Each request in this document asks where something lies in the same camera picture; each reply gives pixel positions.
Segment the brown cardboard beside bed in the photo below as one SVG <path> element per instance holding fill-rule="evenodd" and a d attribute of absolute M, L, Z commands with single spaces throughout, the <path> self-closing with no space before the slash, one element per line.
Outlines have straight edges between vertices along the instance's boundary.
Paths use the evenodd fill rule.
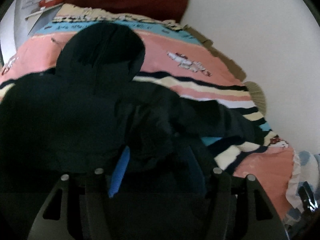
<path fill-rule="evenodd" d="M 233 74 L 233 76 L 243 82 L 247 75 L 245 71 L 232 59 L 227 57 L 225 54 L 223 54 L 221 51 L 217 50 L 213 46 L 213 41 L 204 35 L 202 35 L 200 32 L 198 32 L 196 29 L 185 25 L 183 27 L 183 30 L 187 31 L 189 34 L 193 35 L 214 57 L 218 57 L 228 68 L 229 72 Z"/>

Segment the blue white patterned cloth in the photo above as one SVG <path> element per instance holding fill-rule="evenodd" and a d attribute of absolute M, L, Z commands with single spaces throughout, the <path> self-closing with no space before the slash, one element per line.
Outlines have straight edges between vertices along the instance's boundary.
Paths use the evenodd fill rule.
<path fill-rule="evenodd" d="M 315 199 L 319 203 L 319 154 L 302 151 L 295 153 L 293 156 L 292 177 L 285 194 L 286 200 L 292 207 L 283 219 L 285 226 L 293 226 L 301 219 L 303 204 L 298 190 L 305 181 L 308 182 Z"/>

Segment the red shoe box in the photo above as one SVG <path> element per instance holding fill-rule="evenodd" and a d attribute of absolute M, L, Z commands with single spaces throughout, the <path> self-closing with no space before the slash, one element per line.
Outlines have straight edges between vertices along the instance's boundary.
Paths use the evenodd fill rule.
<path fill-rule="evenodd" d="M 63 2 L 64 0 L 41 0 L 39 1 L 39 7 L 45 7 L 45 8 L 53 7 Z"/>

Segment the black hooded puffer jacket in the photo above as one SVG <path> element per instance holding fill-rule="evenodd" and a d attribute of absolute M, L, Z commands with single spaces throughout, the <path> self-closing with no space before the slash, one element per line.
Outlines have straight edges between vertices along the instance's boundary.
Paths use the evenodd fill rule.
<path fill-rule="evenodd" d="M 135 81 L 145 45 L 130 28 L 97 23 L 65 45 L 53 70 L 17 79 L 1 101 L 1 239 L 27 239 L 63 174 L 105 169 L 126 147 L 130 159 L 108 201 L 110 239 L 187 239 L 197 197 L 187 148 L 215 161 L 223 143 L 263 144 L 238 111 Z"/>

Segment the Hello Kitty pink blanket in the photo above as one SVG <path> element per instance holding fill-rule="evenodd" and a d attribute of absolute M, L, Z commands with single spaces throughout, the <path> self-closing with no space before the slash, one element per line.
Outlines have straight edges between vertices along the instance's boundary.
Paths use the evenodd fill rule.
<path fill-rule="evenodd" d="M 218 151 L 215 161 L 220 168 L 230 168 L 238 177 L 257 176 L 284 219 L 292 207 L 285 194 L 292 177 L 294 149 L 272 131 L 243 82 L 173 20 L 158 21 L 143 15 L 113 14 L 103 9 L 65 4 L 54 19 L 24 42 L 1 68 L 1 94 L 25 74 L 53 68 L 59 52 L 71 37 L 99 22 L 128 26 L 142 38 L 146 56 L 136 81 L 162 85 L 183 98 L 216 100 L 266 132 L 263 144 L 223 143 L 221 137 L 204 138 L 203 142 Z"/>

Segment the olive round cushion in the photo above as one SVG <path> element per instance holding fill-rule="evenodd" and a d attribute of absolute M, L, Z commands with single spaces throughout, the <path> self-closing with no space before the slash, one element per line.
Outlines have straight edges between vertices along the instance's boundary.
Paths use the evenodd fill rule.
<path fill-rule="evenodd" d="M 247 87 L 248 92 L 252 98 L 252 101 L 255 103 L 259 111 L 263 116 L 266 115 L 267 104 L 266 104 L 266 97 L 262 90 L 262 88 L 255 82 L 247 81 L 244 83 Z"/>

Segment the white bedside shelf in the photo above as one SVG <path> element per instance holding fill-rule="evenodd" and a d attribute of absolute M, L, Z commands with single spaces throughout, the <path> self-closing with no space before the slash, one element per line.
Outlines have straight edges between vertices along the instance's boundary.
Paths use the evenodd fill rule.
<path fill-rule="evenodd" d="M 61 5 L 63 5 L 63 3 L 56 4 L 56 5 L 52 6 L 52 7 L 42 7 L 40 10 L 38 10 L 36 12 L 33 12 L 33 13 L 29 14 L 28 16 L 26 16 L 25 20 L 27 20 L 28 18 L 33 17 L 35 15 L 39 15 L 39 14 L 41 15 L 44 12 L 47 12 L 47 11 L 52 10 L 54 8 L 57 8 L 57 7 L 61 6 Z"/>

